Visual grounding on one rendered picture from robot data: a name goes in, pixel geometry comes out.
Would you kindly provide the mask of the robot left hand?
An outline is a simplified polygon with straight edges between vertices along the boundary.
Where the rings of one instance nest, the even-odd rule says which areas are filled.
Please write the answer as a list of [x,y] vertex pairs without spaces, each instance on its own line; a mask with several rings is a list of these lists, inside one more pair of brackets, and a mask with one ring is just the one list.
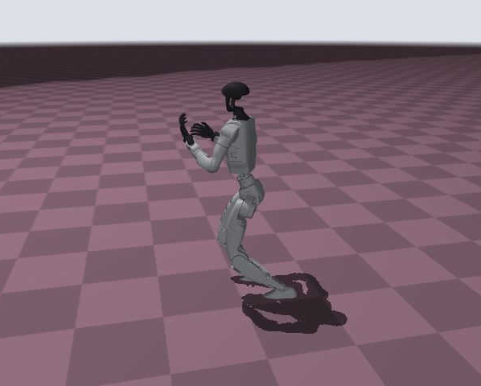
[[194,144],[193,137],[192,137],[192,135],[188,134],[187,129],[184,126],[184,124],[187,122],[187,121],[184,121],[186,119],[185,116],[186,116],[186,114],[182,113],[181,116],[179,117],[180,131],[181,131],[181,134],[183,135],[183,138],[184,138],[183,141],[185,143],[187,141],[188,145],[193,145]]

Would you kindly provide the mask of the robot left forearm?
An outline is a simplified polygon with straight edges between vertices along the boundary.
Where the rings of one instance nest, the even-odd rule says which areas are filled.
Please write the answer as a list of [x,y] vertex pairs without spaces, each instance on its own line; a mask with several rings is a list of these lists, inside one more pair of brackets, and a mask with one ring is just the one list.
[[212,166],[212,160],[209,158],[208,154],[205,154],[204,150],[197,144],[196,140],[193,138],[194,144],[188,145],[186,141],[187,148],[191,151],[191,154],[196,159],[199,166],[208,170]]

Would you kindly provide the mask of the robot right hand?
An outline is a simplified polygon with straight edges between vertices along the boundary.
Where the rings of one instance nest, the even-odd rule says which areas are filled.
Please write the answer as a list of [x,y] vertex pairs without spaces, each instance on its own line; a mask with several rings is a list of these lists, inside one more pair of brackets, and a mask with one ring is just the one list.
[[[202,125],[201,125],[202,124]],[[209,125],[205,122],[201,122],[201,124],[199,123],[195,123],[192,127],[191,127],[191,132],[197,132],[197,133],[191,133],[191,135],[197,135],[197,136],[201,136],[202,138],[211,138],[211,140],[214,142],[214,137],[215,136],[220,136],[220,133],[218,132],[214,132],[213,133],[213,130],[212,128],[209,127]],[[197,125],[197,126],[196,126]],[[204,125],[204,126],[203,126]],[[201,130],[201,131],[200,131]]]

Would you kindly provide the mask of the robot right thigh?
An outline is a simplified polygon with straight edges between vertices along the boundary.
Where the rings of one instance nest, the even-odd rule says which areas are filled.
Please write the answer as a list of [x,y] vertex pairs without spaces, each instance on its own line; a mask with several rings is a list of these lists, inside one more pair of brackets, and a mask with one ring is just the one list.
[[[264,192],[265,193],[265,192]],[[224,213],[221,216],[220,219],[220,225],[219,225],[219,230],[218,230],[218,237],[221,242],[226,243],[226,228],[227,228],[227,222],[228,218],[230,216],[230,213],[236,203],[236,201],[240,199],[239,192],[237,192],[229,201],[227,207],[224,209]]]

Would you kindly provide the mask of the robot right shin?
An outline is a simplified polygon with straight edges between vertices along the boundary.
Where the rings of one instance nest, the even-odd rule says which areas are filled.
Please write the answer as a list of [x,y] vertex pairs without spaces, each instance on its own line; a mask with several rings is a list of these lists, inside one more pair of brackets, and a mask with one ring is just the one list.
[[[221,246],[224,248],[225,252],[227,252],[226,243],[221,242],[218,236],[217,236],[216,238],[217,238],[217,240],[220,242]],[[244,250],[244,248],[243,248],[243,246],[242,246],[241,243],[240,243],[240,245],[239,245],[238,248],[239,248],[240,250]],[[245,251],[245,250],[244,250],[244,251]]]

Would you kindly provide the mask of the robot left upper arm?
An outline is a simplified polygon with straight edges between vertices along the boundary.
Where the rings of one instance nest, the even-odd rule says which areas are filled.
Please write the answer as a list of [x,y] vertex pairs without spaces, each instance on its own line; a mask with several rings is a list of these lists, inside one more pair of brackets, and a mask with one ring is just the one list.
[[[210,169],[206,170],[210,173],[215,173],[219,170],[220,164],[227,154],[230,145],[237,139],[240,127],[235,124],[225,125],[221,131],[219,139],[213,150],[212,166]],[[205,169],[204,169],[205,170]]]

